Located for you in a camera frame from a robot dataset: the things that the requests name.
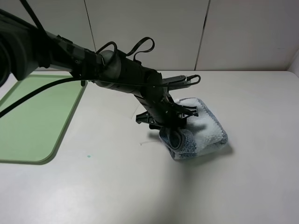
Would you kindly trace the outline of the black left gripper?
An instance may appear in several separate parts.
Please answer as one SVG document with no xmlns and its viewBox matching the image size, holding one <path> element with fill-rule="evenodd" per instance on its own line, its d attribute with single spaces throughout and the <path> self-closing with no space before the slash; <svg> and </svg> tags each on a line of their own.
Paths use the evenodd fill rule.
<svg viewBox="0 0 299 224">
<path fill-rule="evenodd" d="M 137 96 L 135 98 L 146 112 L 136 115 L 137 124 L 146 123 L 149 128 L 184 127 L 187 118 L 199 115 L 197 106 L 175 104 L 171 97 L 162 91 L 155 95 Z"/>
</svg>

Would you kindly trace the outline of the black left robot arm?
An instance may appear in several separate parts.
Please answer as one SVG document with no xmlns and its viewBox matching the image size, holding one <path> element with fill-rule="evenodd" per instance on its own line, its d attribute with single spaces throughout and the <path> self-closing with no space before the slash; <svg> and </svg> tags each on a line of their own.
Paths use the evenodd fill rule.
<svg viewBox="0 0 299 224">
<path fill-rule="evenodd" d="M 118 50 L 114 42 L 108 43 L 113 50 L 103 46 L 93 52 L 46 32 L 40 23 L 32 25 L 1 10 L 0 82 L 4 84 L 10 74 L 24 80 L 37 68 L 61 69 L 71 74 L 63 83 L 79 81 L 85 85 L 89 81 L 102 88 L 133 94 L 145 108 L 144 113 L 136 116 L 137 123 L 146 123 L 150 129 L 184 127 L 188 117 L 198 115 L 197 107 L 178 105 L 170 91 L 192 86 L 193 77 L 163 78 L 156 70 L 130 59 L 147 40 L 141 39 L 129 53 Z"/>
</svg>

